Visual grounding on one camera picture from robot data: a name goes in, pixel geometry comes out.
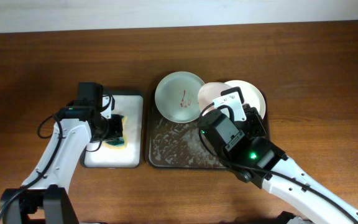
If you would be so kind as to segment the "green yellow sponge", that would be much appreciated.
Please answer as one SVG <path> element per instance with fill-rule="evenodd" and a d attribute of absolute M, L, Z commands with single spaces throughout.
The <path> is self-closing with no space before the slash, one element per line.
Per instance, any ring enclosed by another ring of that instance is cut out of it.
<path fill-rule="evenodd" d="M 127 116 L 123 116 L 122 124 L 123 124 L 123 137 L 112 139 L 109 141 L 103 141 L 103 145 L 106 147 L 110 147 L 111 149 L 124 149 L 127 146 L 127 137 L 125 135 L 126 121 Z"/>

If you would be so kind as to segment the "pinkish white plate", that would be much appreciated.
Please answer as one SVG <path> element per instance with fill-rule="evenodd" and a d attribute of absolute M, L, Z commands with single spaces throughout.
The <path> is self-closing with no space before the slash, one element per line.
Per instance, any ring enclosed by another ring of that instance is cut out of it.
<path fill-rule="evenodd" d="M 215 98 L 221 96 L 221 92 L 230 89 L 231 86 L 222 82 L 210 82 L 204 84 L 198 92 L 198 104 L 200 111 L 210 105 Z"/>

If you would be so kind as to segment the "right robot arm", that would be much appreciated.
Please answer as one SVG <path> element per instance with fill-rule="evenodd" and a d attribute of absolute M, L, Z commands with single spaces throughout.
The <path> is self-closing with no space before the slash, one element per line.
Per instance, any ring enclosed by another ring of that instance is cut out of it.
<path fill-rule="evenodd" d="M 204 147 L 240 181 L 282 199 L 312 223 L 358 223 L 358 209 L 308 175 L 285 151 L 266 138 L 255 108 L 237 117 L 229 106 L 208 105 L 199 116 Z"/>

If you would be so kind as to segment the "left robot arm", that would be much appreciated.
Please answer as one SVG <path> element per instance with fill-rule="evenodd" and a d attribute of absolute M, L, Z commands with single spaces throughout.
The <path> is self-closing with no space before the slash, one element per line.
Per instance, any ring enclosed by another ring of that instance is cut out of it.
<path fill-rule="evenodd" d="M 87 145 L 102 143 L 110 130 L 104 111 L 114 109 L 111 92 L 79 83 L 77 98 L 51 115 L 49 143 L 30 176 L 0 199 L 0 223 L 78 223 L 68 197 L 77 162 Z"/>

